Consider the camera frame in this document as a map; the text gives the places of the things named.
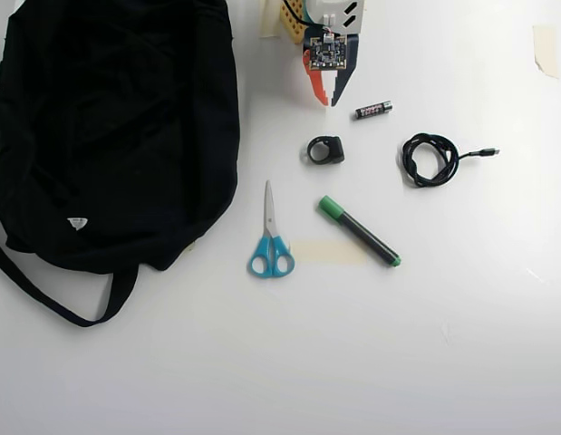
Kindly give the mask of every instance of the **scissors blade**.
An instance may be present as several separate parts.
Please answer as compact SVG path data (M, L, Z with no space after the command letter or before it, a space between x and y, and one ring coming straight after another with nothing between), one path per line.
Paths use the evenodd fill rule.
M274 213L274 199L272 198L272 185L270 180L266 182L266 211L264 213L264 219L266 220L264 228L268 234L274 238L278 237L278 229L276 227L276 215Z

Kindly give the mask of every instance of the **scissors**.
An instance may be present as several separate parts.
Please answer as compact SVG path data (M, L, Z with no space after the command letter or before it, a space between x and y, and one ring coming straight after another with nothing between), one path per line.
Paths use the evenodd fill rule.
M276 217L274 214L274 200L272 199L272 187L270 181L266 182L266 209L264 212L264 236L256 249L255 254L250 259L248 265L250 272L258 278L282 278L290 275L295 270L295 258L290 254L284 241L278 234L276 228ZM258 258L264 260L265 270L259 273L254 268L254 262ZM284 258L288 264L286 270L279 267L280 258Z

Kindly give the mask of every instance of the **backpack strap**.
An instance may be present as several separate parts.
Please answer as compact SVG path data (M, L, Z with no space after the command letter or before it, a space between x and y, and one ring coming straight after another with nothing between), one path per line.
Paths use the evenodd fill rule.
M0 268L5 274L8 275L10 279L12 279L34 300L40 302L43 305L46 305L61 317L65 318L73 324L76 324L77 326L80 326L81 328L88 328L90 326L103 324L111 320L121 310L129 296L131 295L133 287L135 287L135 283L137 281L137 275L139 273L139 267L135 266L131 269L114 274L107 310L105 311L105 314L101 319L91 321L83 319L79 315L73 313L69 309L60 305L58 302L54 301L49 296L45 295L41 290L38 289L38 287L30 282L30 280L6 255L5 251L1 247Z

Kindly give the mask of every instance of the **marker cap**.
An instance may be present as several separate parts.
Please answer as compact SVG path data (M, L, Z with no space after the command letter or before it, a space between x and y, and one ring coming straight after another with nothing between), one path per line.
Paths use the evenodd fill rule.
M334 220L338 220L338 218L344 213L344 208L339 206L330 197L322 198L319 207L324 213Z

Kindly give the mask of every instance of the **black battery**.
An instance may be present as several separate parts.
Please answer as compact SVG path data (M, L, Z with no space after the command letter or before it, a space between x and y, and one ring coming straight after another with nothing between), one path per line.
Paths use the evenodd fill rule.
M392 111L392 103L390 101L381 102L379 104L374 104L373 106L357 109L356 119L363 120L365 118L371 118L372 116L383 115L389 111Z

